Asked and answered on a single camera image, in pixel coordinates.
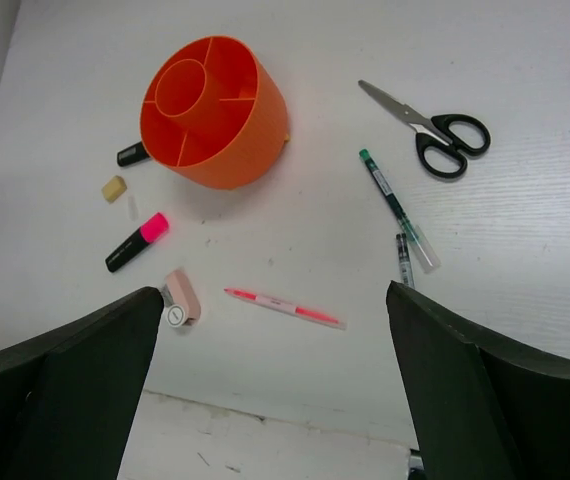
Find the small clear pen cap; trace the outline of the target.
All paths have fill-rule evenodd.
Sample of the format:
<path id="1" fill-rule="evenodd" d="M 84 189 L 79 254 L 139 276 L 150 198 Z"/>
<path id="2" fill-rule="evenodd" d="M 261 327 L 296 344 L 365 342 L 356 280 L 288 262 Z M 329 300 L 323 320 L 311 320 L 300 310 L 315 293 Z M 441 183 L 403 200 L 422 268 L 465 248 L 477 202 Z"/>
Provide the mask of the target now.
<path id="1" fill-rule="evenodd" d="M 127 213 L 128 213 L 128 218 L 131 221 L 135 221 L 138 219 L 138 216 L 139 216 L 138 207 L 137 207 L 136 199 L 132 195 L 130 195 L 127 198 Z"/>

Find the beige eraser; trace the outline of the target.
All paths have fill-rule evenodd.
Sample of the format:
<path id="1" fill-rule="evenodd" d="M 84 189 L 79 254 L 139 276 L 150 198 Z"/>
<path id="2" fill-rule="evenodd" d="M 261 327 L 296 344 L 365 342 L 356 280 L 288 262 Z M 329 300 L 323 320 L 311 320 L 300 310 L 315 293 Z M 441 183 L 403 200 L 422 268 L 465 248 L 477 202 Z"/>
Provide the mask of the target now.
<path id="1" fill-rule="evenodd" d="M 125 191 L 127 185 L 125 180 L 119 176 L 113 176 L 101 189 L 102 196 L 109 204 L 114 203 Z"/>

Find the pink gel pen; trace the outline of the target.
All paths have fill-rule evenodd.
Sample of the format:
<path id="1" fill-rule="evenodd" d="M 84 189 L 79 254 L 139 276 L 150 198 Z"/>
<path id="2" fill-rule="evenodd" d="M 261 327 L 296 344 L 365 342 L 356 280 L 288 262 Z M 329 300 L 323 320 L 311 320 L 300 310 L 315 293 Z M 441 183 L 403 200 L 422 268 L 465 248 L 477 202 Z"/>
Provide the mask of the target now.
<path id="1" fill-rule="evenodd" d="M 345 323 L 340 321 L 338 318 L 310 307 L 238 288 L 227 287 L 224 289 L 224 292 L 232 298 L 296 317 L 301 320 L 323 325 L 332 329 L 346 329 Z"/>

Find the black pen refill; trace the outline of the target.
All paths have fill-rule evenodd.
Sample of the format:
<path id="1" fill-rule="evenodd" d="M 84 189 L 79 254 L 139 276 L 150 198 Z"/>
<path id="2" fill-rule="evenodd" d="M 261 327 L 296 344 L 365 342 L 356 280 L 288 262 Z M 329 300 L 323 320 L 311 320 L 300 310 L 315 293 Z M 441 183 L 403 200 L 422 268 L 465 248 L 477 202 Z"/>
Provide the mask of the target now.
<path id="1" fill-rule="evenodd" d="M 414 289 L 414 278 L 405 233 L 396 235 L 396 246 L 402 283 Z"/>

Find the pink highlighter marker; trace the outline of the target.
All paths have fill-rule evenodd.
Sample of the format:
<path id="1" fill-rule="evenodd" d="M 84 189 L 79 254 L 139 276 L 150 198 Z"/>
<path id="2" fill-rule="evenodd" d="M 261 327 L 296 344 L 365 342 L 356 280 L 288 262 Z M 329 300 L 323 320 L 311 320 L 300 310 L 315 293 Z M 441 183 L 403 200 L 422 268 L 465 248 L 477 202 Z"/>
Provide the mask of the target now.
<path id="1" fill-rule="evenodd" d="M 105 259 L 106 268 L 115 273 L 157 242 L 169 230 L 169 222 L 161 212 L 154 214 Z"/>

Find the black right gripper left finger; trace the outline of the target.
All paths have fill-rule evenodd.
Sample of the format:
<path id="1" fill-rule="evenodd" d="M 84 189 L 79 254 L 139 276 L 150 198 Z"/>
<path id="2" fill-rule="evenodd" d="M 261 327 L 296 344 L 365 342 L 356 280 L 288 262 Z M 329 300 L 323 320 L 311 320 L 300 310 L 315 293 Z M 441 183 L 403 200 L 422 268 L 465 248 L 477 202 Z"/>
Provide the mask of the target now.
<path id="1" fill-rule="evenodd" d="M 0 479 L 117 477 L 163 308 L 144 287 L 0 350 Z"/>

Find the orange round desk organizer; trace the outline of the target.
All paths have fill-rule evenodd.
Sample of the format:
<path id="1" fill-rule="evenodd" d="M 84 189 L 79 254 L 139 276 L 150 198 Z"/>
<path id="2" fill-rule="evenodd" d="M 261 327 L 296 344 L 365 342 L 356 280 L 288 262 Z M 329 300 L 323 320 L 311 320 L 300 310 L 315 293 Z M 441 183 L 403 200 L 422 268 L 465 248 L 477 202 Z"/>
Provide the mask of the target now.
<path id="1" fill-rule="evenodd" d="M 234 190 L 263 176 L 289 139 L 285 99 L 252 50 L 210 36 L 173 54 L 139 117 L 153 160 L 205 187 Z"/>

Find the black handled scissors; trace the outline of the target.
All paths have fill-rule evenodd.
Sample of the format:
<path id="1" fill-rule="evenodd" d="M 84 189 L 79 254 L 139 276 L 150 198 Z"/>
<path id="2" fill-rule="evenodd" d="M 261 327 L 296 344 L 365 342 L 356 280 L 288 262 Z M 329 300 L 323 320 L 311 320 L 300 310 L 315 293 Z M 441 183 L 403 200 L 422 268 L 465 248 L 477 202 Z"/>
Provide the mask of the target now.
<path id="1" fill-rule="evenodd" d="M 472 116 L 449 113 L 425 117 L 366 80 L 360 79 L 358 85 L 379 106 L 416 132 L 415 147 L 418 159 L 424 169 L 435 178 L 445 181 L 458 180 L 467 171 L 468 158 L 481 157 L 490 148 L 491 134 L 488 128 Z M 479 147 L 471 146 L 451 129 L 453 124 L 465 124 L 475 129 L 482 138 L 482 144 Z M 430 149 L 437 150 L 450 159 L 457 169 L 443 171 L 432 166 L 426 159 L 426 152 Z"/>

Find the blue highlighter marker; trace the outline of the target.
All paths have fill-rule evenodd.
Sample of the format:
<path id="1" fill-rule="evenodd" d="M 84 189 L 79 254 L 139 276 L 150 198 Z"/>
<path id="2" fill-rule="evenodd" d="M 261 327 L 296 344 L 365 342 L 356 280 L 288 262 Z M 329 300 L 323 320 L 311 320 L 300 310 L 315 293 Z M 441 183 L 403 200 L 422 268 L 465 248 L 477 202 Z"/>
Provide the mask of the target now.
<path id="1" fill-rule="evenodd" d="M 121 168 L 127 168 L 134 164 L 150 159 L 150 155 L 141 141 L 117 152 L 116 162 Z"/>

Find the green refill tube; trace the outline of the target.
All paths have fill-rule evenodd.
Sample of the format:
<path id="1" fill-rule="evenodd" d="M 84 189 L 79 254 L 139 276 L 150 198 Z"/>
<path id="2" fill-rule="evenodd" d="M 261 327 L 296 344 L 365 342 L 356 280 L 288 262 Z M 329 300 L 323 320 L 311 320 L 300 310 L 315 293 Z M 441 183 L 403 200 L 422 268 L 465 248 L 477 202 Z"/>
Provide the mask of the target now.
<path id="1" fill-rule="evenodd" d="M 441 266 L 440 259 L 436 255 L 431 244 L 422 230 L 414 224 L 401 206 L 387 179 L 371 157 L 367 149 L 359 151 L 359 158 L 367 168 L 370 176 L 374 179 L 379 191 L 385 198 L 386 203 L 393 212 L 401 230 L 406 235 L 406 240 L 416 255 L 422 269 L 429 274 Z"/>

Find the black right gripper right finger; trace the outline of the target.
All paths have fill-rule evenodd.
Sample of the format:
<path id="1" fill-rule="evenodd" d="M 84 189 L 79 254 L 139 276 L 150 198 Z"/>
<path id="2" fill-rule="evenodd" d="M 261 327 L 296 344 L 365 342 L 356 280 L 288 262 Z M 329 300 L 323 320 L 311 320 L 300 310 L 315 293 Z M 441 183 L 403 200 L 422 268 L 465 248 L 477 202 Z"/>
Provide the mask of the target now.
<path id="1" fill-rule="evenodd" d="M 570 359 L 401 283 L 386 305 L 418 446 L 412 479 L 570 479 Z"/>

